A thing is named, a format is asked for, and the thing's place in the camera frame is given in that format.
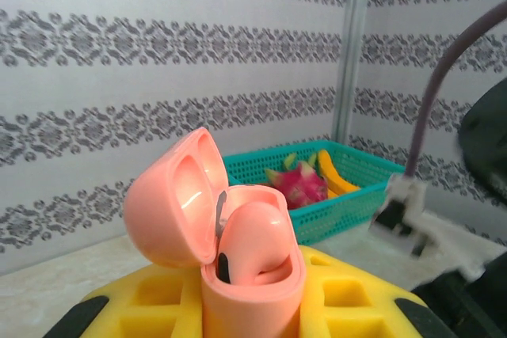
yellow fruit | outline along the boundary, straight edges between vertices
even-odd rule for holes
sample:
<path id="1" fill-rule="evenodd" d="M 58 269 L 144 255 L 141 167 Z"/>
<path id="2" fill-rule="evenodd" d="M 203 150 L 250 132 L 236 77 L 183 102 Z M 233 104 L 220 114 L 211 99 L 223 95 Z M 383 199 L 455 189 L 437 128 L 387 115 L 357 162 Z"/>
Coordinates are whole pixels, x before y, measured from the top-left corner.
<path id="1" fill-rule="evenodd" d="M 331 160 L 331 156 L 327 150 L 321 150 L 318 152 L 318 168 L 321 176 L 323 176 L 327 181 L 328 189 L 336 196 L 360 190 L 359 187 L 354 184 L 350 184 L 338 174 L 338 171 L 334 168 L 333 160 Z"/>
<path id="2" fill-rule="evenodd" d="M 334 197 L 338 197 L 338 194 L 333 192 L 331 189 L 327 189 L 327 199 L 333 199 Z"/>

wallpaper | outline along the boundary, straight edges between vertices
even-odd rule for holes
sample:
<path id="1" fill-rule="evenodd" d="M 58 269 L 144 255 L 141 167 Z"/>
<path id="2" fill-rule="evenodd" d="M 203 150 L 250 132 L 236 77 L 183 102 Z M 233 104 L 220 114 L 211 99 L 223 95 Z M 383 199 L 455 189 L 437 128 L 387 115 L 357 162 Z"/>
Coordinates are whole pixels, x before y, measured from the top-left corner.
<path id="1" fill-rule="evenodd" d="M 369 0 L 353 106 L 353 146 L 405 164 L 429 75 L 445 49 L 501 0 Z M 507 245 L 507 213 L 466 171 L 456 143 L 470 107 L 507 75 L 507 26 L 468 49 L 444 81 L 429 119 L 418 176 L 428 206 Z"/>
<path id="2" fill-rule="evenodd" d="M 124 234 L 182 135 L 329 137 L 347 0 L 0 0 L 0 273 Z"/>

green basket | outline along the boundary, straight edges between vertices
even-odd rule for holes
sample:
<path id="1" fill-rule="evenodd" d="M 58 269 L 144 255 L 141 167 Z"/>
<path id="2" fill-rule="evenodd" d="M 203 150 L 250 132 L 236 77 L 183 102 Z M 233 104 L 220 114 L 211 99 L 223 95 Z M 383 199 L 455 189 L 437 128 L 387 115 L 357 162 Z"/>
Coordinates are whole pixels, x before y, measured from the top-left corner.
<path id="1" fill-rule="evenodd" d="M 402 173 L 404 168 L 326 140 L 278 146 L 223 158 L 231 185 L 262 184 L 268 182 L 265 168 L 282 170 L 282 161 L 289 154 L 296 152 L 298 160 L 307 160 L 319 150 L 327 150 L 340 175 L 361 190 L 290 211 L 295 235 L 301 245 L 312 245 L 368 221 L 385 199 L 384 190 L 391 174 Z"/>

gray cable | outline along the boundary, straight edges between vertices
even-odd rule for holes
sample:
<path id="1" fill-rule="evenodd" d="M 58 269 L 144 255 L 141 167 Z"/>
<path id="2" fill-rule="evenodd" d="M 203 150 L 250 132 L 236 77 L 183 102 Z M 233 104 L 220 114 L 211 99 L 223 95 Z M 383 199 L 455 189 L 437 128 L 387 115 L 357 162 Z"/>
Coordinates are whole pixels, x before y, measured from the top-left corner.
<path id="1" fill-rule="evenodd" d="M 425 131 L 431 114 L 431 108 L 442 81 L 458 58 L 480 37 L 490 29 L 507 20 L 507 0 L 485 13 L 474 24 L 465 29 L 444 53 L 431 74 L 425 95 L 422 98 L 421 109 L 412 136 L 409 157 L 406 162 L 405 176 L 413 177 L 417 168 L 417 160 L 421 154 Z"/>

silver pole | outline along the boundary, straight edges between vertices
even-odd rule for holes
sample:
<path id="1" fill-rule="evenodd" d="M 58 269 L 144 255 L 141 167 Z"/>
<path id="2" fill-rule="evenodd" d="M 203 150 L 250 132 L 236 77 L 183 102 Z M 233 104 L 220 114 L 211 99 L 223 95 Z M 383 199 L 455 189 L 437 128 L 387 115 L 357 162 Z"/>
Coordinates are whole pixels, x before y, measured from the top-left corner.
<path id="1" fill-rule="evenodd" d="M 332 139 L 342 144 L 346 144 L 349 140 L 350 116 L 354 102 L 367 8 L 368 0 L 347 0 L 345 6 L 345 24 L 341 35 L 342 46 L 332 134 Z"/>

